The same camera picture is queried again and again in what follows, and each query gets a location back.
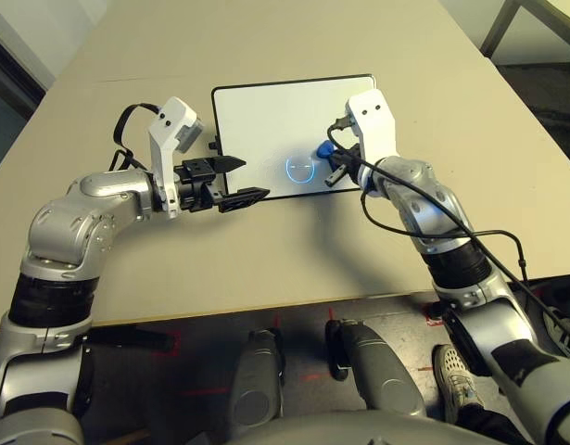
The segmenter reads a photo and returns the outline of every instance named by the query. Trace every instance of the blue object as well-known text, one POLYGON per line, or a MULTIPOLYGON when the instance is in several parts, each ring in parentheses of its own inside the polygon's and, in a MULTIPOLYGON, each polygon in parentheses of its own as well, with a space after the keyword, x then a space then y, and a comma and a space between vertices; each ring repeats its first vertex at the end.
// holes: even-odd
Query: blue object
POLYGON ((330 141, 323 141, 320 146, 318 146, 318 158, 328 159, 334 153, 334 144, 330 141))
POLYGON ((297 156, 286 160, 286 175, 295 184, 307 184, 315 176, 315 162, 310 157, 297 156))

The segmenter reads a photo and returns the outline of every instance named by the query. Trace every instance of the white shoe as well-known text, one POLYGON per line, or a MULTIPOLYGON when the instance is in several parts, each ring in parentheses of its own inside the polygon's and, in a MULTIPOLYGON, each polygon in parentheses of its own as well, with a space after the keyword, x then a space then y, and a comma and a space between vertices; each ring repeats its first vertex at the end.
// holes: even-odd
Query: white shoe
POLYGON ((472 375, 451 345, 436 346, 433 354, 435 379, 445 405, 445 421, 455 424, 461 408, 470 404, 484 407, 478 397, 472 375))

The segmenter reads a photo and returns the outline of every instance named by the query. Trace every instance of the black cable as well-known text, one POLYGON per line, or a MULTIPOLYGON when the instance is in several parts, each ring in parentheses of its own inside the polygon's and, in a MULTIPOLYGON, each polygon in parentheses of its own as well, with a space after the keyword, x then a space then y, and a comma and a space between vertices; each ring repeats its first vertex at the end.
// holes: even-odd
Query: black cable
MULTIPOLYGON (((367 210, 367 203, 365 202, 366 197, 367 197, 367 192, 363 190, 363 192, 361 193, 361 206, 362 206, 362 212, 364 213, 365 218, 367 218, 367 220, 369 220, 370 223, 376 225, 377 227, 388 230, 388 232, 393 232, 394 234, 412 236, 415 238, 422 238, 422 239, 456 239, 456 238, 469 238, 470 237, 468 234, 465 234, 465 233, 454 233, 454 234, 447 234, 447 235, 432 235, 432 234, 422 234, 422 233, 419 234, 417 232, 408 232, 406 230, 402 230, 402 229, 398 229, 396 227, 385 225, 385 224, 377 221, 373 216, 371 216, 371 214, 367 210)), ((511 232, 507 232, 506 230, 501 230, 501 229, 483 230, 483 231, 479 231, 479 232, 473 232, 473 234, 475 236, 503 235, 503 236, 507 236, 507 237, 511 238, 511 240, 515 243, 515 247, 517 248, 517 256, 518 256, 517 263, 519 264, 519 267, 520 267, 521 272, 522 272, 522 278, 523 278, 522 281, 526 284, 526 286, 529 286, 529 282, 527 281, 526 257, 524 256, 524 248, 522 247, 522 243, 516 235, 512 234, 511 232)))
POLYGON ((566 326, 554 313, 552 313, 552 311, 548 308, 548 306, 546 306, 544 302, 540 298, 538 298, 528 286, 522 283, 502 262, 500 262, 499 259, 495 257, 490 250, 488 250, 488 248, 482 243, 482 241, 480 241, 476 237, 475 233, 471 231, 468 227, 466 227, 466 225, 462 222, 462 220, 460 220, 460 218, 455 216, 450 210, 446 209, 446 207, 443 204, 441 204, 439 201, 437 201, 433 196, 429 195, 428 193, 426 193, 424 190, 417 187, 416 185, 413 185, 408 181, 404 181, 403 179, 398 178, 392 173, 386 172, 385 170, 374 166, 373 164, 367 162, 365 159, 356 156, 352 154, 350 151, 346 150, 334 139, 334 137, 332 137, 332 130, 334 129, 335 129, 334 126, 331 126, 327 132, 328 138, 330 139, 330 142, 332 142, 332 144, 334 144, 339 148, 342 147, 340 149, 344 150, 345 154, 347 154, 349 157, 359 162, 361 165, 368 167, 373 172, 381 174, 382 176, 389 179, 390 181, 393 181, 396 184, 404 185, 405 187, 410 188, 413 192, 418 193, 420 196, 424 197, 427 201, 429 201, 431 204, 433 204, 435 207, 437 207, 439 210, 445 213, 445 215, 448 218, 450 218, 450 220, 453 223, 455 223, 465 234, 468 235, 468 237, 472 240, 474 245, 480 248, 480 250, 482 250, 482 252, 487 256, 487 258, 491 260, 499 268, 499 270, 501 270, 505 275, 507 275, 507 277, 514 284, 516 284, 528 297, 532 298, 539 305, 539 307, 552 318, 555 324, 558 325, 561 329, 563 329, 563 332, 566 333, 570 338, 570 329, 568 328, 568 326, 566 326))
POLYGON ((146 102, 143 102, 140 104, 130 105, 120 114, 118 122, 116 123, 116 126, 114 128, 113 140, 116 144, 121 146, 121 148, 117 149, 116 152, 114 153, 114 157, 111 160, 111 165, 109 166, 110 172, 113 172, 113 170, 116 168, 116 163, 118 162, 118 157, 120 155, 124 156, 124 161, 120 165, 119 170, 126 170, 131 165, 136 169, 146 170, 146 167, 141 162, 139 162, 134 158, 134 153, 131 151, 131 149, 125 146, 121 140, 121 137, 124 133, 124 127, 126 126, 126 122, 128 122, 130 115, 133 114, 133 111, 135 111, 137 108, 145 108, 148 109, 149 111, 154 112, 155 114, 158 114, 161 110, 161 107, 157 105, 147 104, 146 102))

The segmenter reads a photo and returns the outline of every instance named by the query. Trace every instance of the wall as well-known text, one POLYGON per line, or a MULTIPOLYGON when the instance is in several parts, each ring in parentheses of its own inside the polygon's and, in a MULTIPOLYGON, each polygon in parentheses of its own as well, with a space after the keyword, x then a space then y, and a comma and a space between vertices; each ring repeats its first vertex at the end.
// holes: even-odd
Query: wall
MULTIPOLYGON (((503 0, 438 0, 460 28, 480 47, 503 0)), ((570 0, 551 0, 570 17, 570 0)), ((492 61, 497 65, 570 62, 570 46, 542 22, 519 8, 492 61)))
POLYGON ((0 0, 0 43, 47 89, 111 0, 0 0))

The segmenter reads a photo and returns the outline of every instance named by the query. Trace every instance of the gray floor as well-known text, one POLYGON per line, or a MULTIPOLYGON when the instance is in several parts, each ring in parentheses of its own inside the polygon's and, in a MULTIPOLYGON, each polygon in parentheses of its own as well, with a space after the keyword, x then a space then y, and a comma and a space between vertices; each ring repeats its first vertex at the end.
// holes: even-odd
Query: gray floor
MULTIPOLYGON (((102 443, 135 430, 150 437, 122 443, 183 444, 205 431, 224 439, 224 416, 238 353, 253 329, 279 324, 285 342, 285 416, 365 405, 352 376, 336 382, 328 374, 323 329, 330 317, 365 320, 405 363, 421 390, 430 417, 442 417, 431 351, 448 343, 445 328, 427 321, 423 305, 432 294, 360 299, 280 310, 142 324, 179 338, 174 353, 94 347, 95 397, 82 420, 89 443, 102 443)), ((490 378, 475 379, 490 410, 508 415, 524 431, 490 378)))

